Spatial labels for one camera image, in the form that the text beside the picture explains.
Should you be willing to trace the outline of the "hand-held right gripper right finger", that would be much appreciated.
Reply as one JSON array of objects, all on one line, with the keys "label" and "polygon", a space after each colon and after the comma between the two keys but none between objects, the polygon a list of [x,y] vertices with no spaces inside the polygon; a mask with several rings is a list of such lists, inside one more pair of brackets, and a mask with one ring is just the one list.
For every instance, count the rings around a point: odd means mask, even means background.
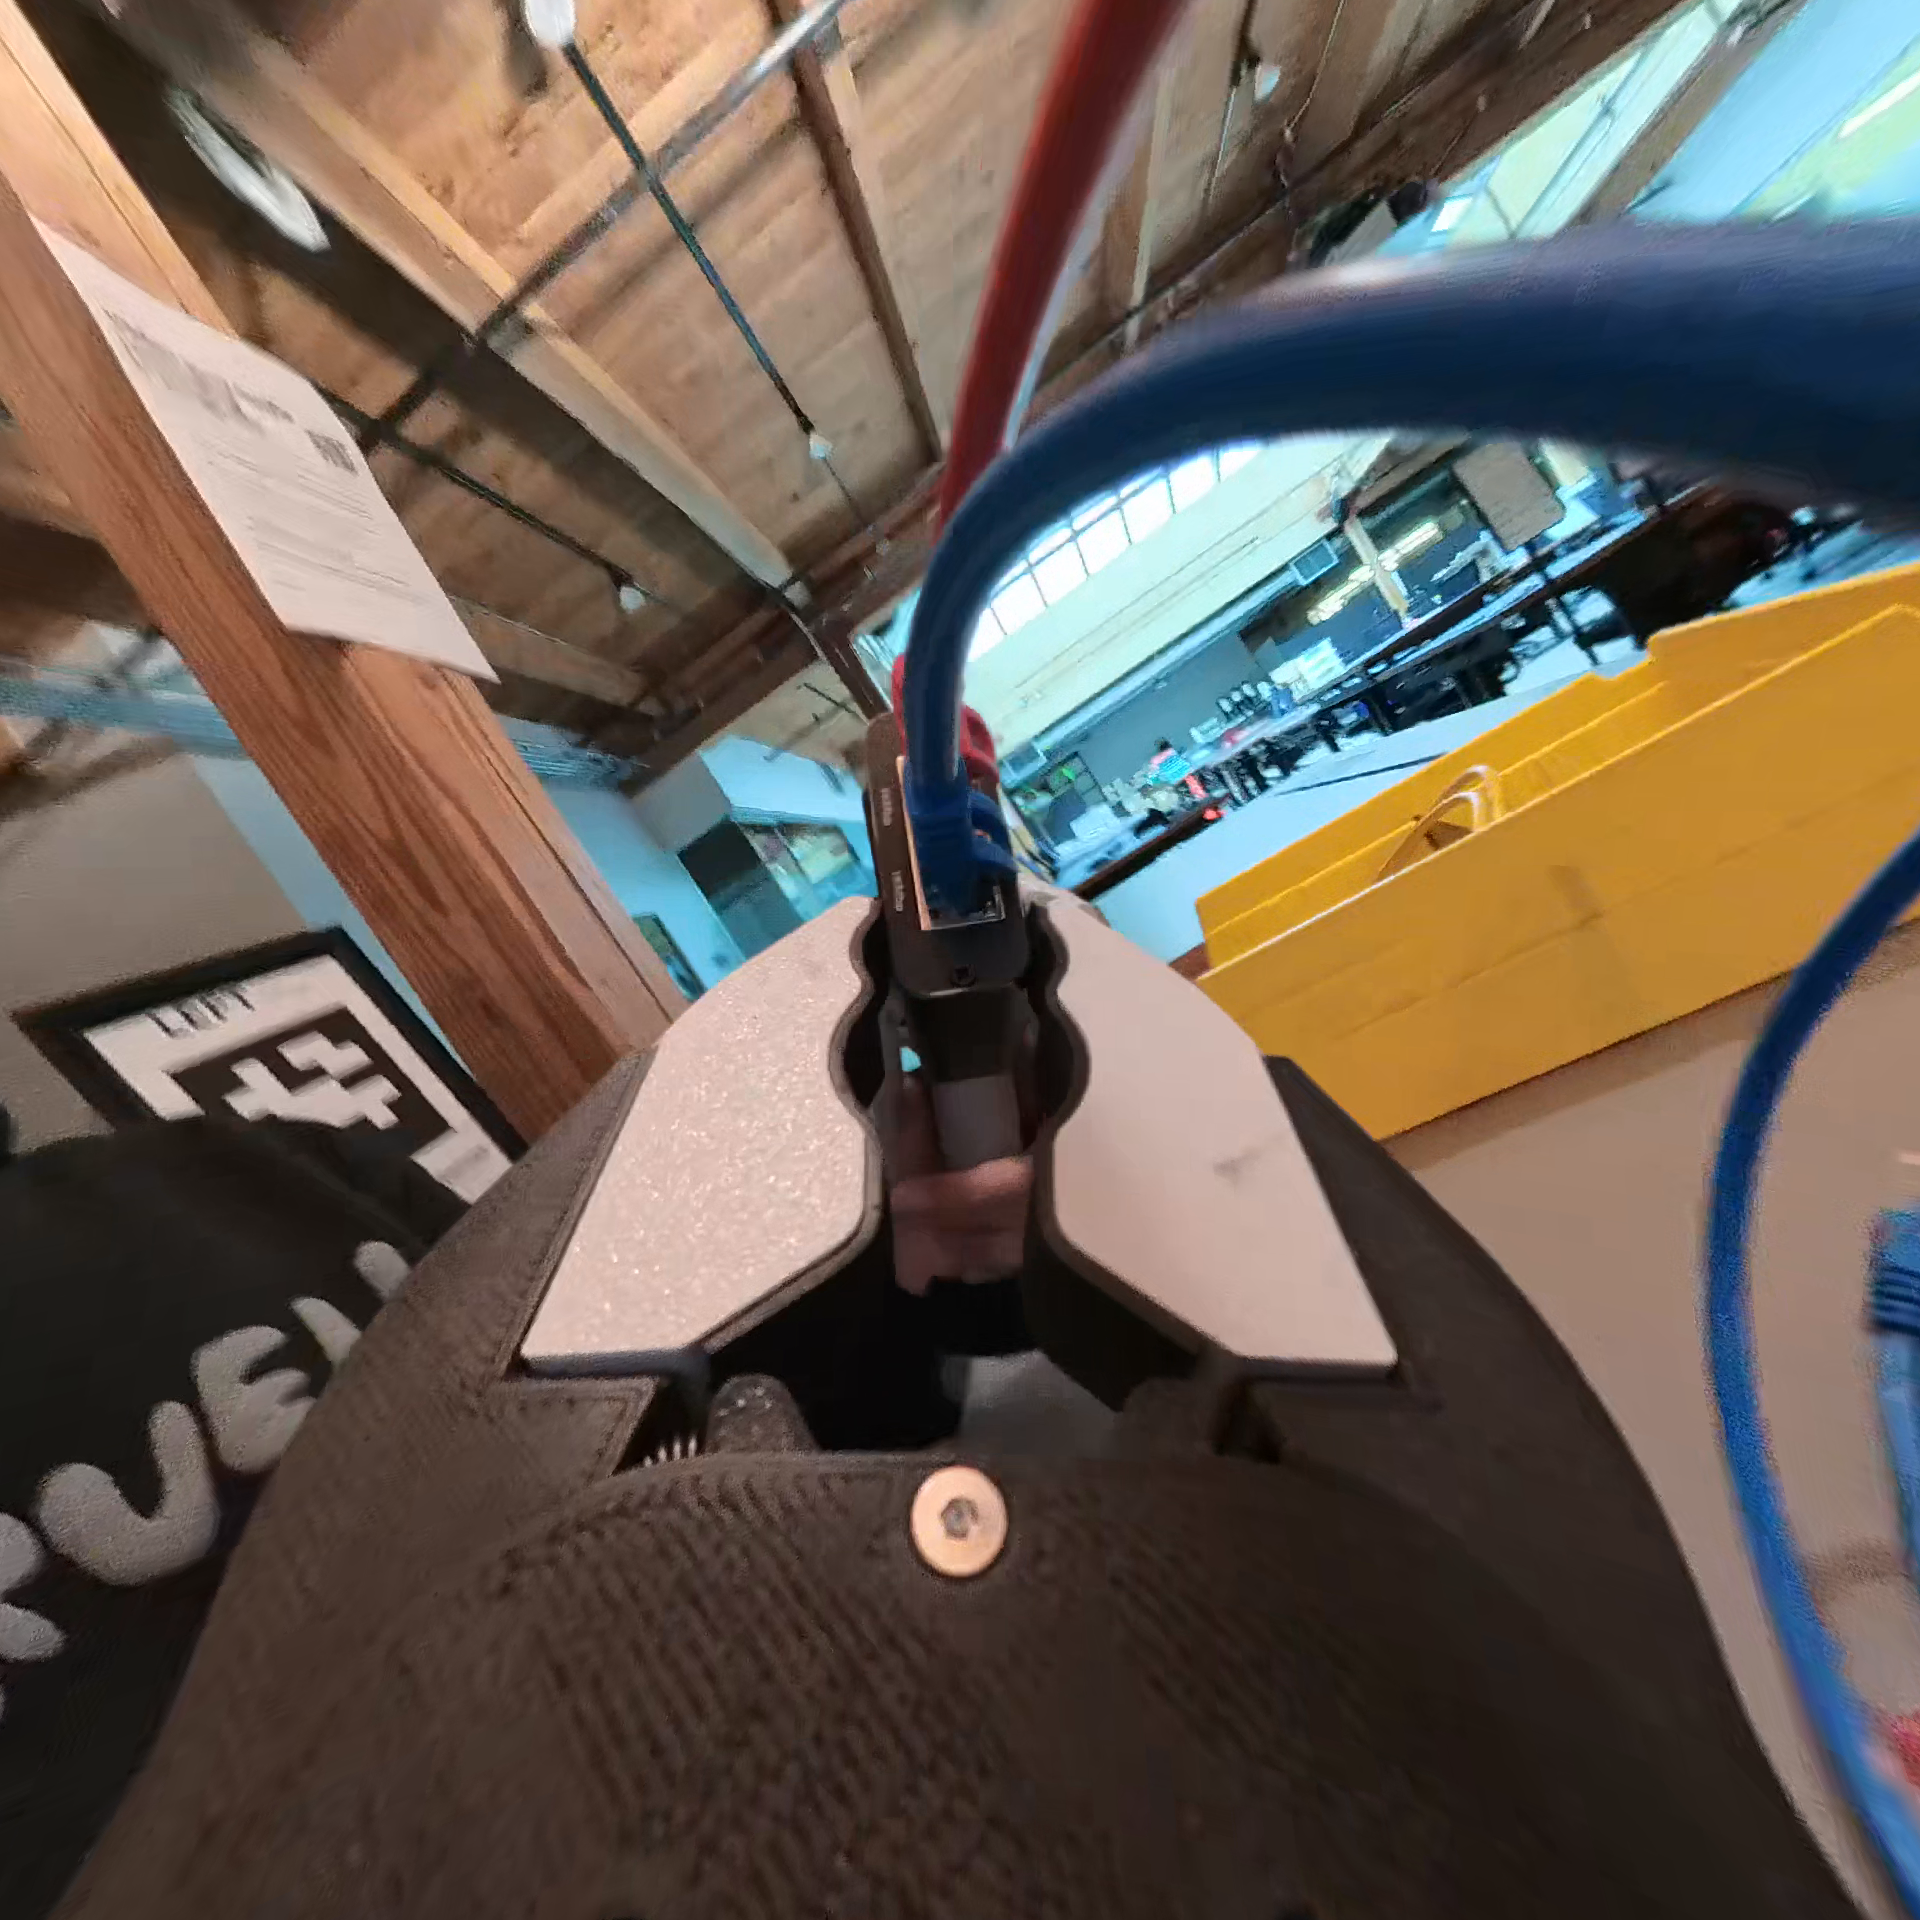
[{"label": "hand-held right gripper right finger", "polygon": [[1158,1380],[1377,1387],[1399,1364],[1258,1044],[1092,906],[1034,943],[1026,1328],[1106,1406]]}]

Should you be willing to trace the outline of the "white paper sheet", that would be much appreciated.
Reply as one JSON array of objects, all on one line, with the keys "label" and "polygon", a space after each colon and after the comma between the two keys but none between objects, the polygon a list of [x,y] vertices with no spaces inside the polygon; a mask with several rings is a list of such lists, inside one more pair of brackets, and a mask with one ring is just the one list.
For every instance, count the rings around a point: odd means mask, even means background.
[{"label": "white paper sheet", "polygon": [[495,682],[319,392],[33,227],[272,614],[300,636]]}]

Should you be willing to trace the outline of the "black network adapter box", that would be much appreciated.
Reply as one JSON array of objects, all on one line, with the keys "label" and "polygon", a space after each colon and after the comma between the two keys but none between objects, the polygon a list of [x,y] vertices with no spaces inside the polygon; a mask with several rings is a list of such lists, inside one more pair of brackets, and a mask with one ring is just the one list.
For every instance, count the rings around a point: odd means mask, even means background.
[{"label": "black network adapter box", "polygon": [[971,903],[924,890],[905,813],[899,721],[867,725],[867,836],[885,944],[890,1001],[917,1058],[941,1163],[971,1171],[1024,1153],[1018,1065],[1029,1006],[1029,940],[1018,869],[988,860]]}]

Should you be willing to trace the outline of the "yellow plastic bin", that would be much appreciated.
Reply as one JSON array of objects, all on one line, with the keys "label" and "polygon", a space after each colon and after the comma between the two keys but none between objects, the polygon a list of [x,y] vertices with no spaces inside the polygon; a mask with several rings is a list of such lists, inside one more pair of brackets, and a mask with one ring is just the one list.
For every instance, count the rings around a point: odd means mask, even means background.
[{"label": "yellow plastic bin", "polygon": [[1916,831],[1916,585],[1538,699],[1202,894],[1199,991],[1394,1141],[1792,972]]}]

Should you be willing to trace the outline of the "person's black sweatshirt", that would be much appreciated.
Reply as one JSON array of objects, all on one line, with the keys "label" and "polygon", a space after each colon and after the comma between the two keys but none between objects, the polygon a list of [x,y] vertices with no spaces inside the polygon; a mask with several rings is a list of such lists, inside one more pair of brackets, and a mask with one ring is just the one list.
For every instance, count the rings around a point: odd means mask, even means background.
[{"label": "person's black sweatshirt", "polygon": [[57,1906],[254,1504],[467,1202],[298,1120],[153,1120],[2,1178],[2,1912]]}]

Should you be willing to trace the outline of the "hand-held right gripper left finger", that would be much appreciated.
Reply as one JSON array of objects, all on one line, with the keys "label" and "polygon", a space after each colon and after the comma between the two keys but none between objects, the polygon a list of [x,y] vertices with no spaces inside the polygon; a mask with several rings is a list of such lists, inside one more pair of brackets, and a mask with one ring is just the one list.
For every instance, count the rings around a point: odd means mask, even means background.
[{"label": "hand-held right gripper left finger", "polygon": [[870,1248],[884,1164],[847,1039],[877,920],[834,905],[665,1031],[532,1308],[529,1377],[694,1380]]}]

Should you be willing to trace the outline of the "wooden post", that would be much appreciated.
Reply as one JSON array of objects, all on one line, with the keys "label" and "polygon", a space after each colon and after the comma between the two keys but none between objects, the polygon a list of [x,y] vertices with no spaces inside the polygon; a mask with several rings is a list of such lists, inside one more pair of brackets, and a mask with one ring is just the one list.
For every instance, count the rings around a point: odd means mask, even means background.
[{"label": "wooden post", "polygon": [[395,960],[540,1141],[686,998],[462,677],[294,636],[133,394],[51,234],[228,319],[17,4],[2,7],[3,407]]}]

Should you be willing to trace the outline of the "round ceiling lamp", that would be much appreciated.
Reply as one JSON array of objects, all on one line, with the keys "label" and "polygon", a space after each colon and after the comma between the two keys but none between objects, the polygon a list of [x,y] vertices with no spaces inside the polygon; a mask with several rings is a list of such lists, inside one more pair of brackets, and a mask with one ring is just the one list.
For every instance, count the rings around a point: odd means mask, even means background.
[{"label": "round ceiling lamp", "polygon": [[165,83],[159,92],[167,119],[222,191],[300,252],[317,257],[330,251],[317,205],[281,162],[229,129],[185,86]]}]

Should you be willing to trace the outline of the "background workbenches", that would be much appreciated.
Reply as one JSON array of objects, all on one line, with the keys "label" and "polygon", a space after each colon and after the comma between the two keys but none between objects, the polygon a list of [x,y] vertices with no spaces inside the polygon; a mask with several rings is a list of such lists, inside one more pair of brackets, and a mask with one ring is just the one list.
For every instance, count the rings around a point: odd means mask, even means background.
[{"label": "background workbenches", "polygon": [[1390,739],[1509,693],[1535,633],[1598,664],[1599,643],[1644,650],[1661,631],[1723,611],[1755,579],[1787,569],[1812,585],[1823,544],[1860,525],[1853,507],[1779,508],[1710,485],[1651,495],[1641,511],[1550,542],[1509,579],[1485,582],[1385,636],[1304,706],[1236,732],[1148,810],[1092,842],[1058,842],[1054,881],[1096,899],[1140,875],[1236,806],[1290,781],[1312,751]]}]

